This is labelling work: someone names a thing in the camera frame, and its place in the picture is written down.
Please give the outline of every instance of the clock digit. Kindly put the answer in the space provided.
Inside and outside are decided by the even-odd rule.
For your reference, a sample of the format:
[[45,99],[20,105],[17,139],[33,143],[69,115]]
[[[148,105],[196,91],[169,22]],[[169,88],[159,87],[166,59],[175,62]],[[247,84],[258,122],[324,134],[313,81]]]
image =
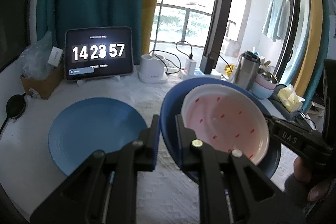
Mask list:
[[116,57],[118,52],[117,52],[117,49],[114,48],[116,47],[117,44],[110,44],[110,57]]
[[88,54],[87,54],[87,46],[83,46],[81,53],[79,54],[80,58],[84,58],[84,60],[87,59]]
[[75,53],[75,61],[78,61],[78,47],[74,47],[72,52]]
[[96,59],[98,58],[98,55],[96,55],[96,53],[98,52],[98,47],[97,45],[92,45],[90,48],[91,51],[93,51],[93,54],[91,54],[91,59]]
[[106,57],[106,46],[104,44],[101,44],[98,48],[100,49],[98,56],[100,58],[105,58]]
[[117,44],[118,47],[121,47],[120,52],[119,52],[119,57],[122,56],[124,48],[125,48],[125,44],[121,43],[121,44]]

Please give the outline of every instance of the finger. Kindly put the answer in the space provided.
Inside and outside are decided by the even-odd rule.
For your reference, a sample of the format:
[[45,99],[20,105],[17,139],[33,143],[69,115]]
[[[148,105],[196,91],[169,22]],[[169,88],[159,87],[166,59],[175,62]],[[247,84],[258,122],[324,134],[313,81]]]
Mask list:
[[323,198],[329,191],[331,180],[327,179],[313,187],[308,194],[308,201],[314,202]]
[[297,157],[294,161],[294,177],[296,180],[308,183],[311,180],[311,172],[304,167],[303,160]]

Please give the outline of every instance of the open cardboard box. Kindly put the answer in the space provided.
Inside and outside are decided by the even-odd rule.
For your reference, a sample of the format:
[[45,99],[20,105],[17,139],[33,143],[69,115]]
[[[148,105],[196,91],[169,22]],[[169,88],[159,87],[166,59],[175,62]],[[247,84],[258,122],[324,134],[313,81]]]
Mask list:
[[40,94],[41,99],[48,99],[63,79],[64,63],[55,68],[45,80],[28,79],[21,76],[21,82],[26,94],[32,95],[31,89],[34,89]]

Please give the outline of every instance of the dark blue plate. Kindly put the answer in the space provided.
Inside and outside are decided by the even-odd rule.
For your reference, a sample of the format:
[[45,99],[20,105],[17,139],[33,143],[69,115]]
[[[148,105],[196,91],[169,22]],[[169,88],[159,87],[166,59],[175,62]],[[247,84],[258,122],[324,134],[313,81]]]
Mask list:
[[[201,77],[189,79],[177,84],[167,93],[166,97],[163,100],[160,113],[160,126],[167,149],[178,166],[180,166],[181,153],[179,151],[179,146],[177,142],[175,115],[181,113],[181,107],[184,97],[195,87],[205,84],[226,85],[236,90],[239,90],[241,93],[249,97],[259,107],[262,113],[269,115],[267,109],[257,98],[255,98],[248,91],[243,90],[242,88],[232,83],[213,78]],[[280,156],[281,144],[277,143],[273,139],[270,139],[268,152],[258,165],[258,167],[265,173],[268,178],[271,178],[277,170],[278,164],[280,162]],[[190,177],[194,182],[198,183],[198,176],[196,172],[187,172],[186,175]]]
[[90,154],[117,151],[147,128],[139,112],[111,98],[91,98],[63,110],[49,130],[49,151],[57,167],[70,175]]

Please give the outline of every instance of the digital clock display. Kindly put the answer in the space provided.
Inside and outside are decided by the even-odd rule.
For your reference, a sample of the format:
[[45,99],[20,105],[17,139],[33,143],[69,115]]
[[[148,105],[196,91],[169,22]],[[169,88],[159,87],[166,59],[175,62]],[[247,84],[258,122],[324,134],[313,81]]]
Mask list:
[[69,30],[65,54],[68,80],[132,73],[131,29],[102,27]]

